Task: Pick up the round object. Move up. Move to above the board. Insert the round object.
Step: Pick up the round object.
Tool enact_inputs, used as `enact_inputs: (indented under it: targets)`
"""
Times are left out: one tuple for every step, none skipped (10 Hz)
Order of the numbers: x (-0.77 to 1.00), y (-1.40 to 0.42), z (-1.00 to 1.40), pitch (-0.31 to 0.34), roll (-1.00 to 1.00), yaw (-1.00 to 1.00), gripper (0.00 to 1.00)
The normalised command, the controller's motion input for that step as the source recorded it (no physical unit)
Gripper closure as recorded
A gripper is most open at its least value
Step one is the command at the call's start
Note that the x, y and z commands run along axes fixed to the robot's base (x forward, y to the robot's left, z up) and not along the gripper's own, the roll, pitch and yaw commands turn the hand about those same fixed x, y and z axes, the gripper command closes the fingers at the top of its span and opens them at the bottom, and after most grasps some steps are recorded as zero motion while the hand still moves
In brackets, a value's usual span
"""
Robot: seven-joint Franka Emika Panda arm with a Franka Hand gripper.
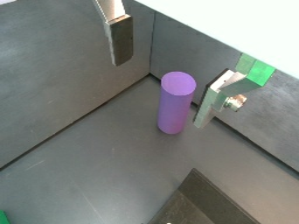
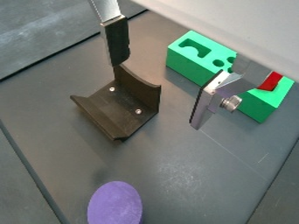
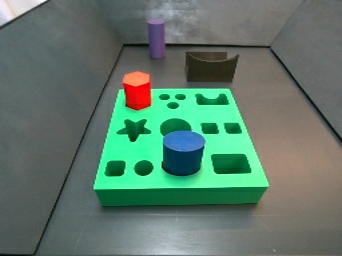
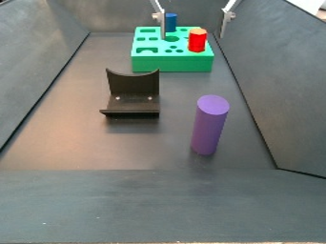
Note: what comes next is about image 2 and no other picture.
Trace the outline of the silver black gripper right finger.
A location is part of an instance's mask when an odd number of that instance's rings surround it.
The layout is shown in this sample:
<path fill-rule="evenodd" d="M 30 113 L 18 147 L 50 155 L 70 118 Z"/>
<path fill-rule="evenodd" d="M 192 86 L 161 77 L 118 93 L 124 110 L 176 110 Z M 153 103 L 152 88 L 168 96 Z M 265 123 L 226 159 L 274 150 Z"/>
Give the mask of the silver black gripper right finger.
<path fill-rule="evenodd" d="M 232 73 L 218 70 L 200 88 L 193 104 L 189 124 L 197 130 L 218 108 L 233 112 L 241 103 L 238 94 L 256 88 L 272 70 L 238 54 L 232 63 Z"/>

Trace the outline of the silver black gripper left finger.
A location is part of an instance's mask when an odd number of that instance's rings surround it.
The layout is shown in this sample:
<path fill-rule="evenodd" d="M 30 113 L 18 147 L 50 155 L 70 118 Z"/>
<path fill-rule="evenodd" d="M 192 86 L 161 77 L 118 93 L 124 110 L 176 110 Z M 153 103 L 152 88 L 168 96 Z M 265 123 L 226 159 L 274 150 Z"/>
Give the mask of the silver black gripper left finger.
<path fill-rule="evenodd" d="M 88 0 L 88 3 L 98 20 L 109 63 L 114 67 L 129 57 L 126 17 L 120 12 L 117 0 Z"/>

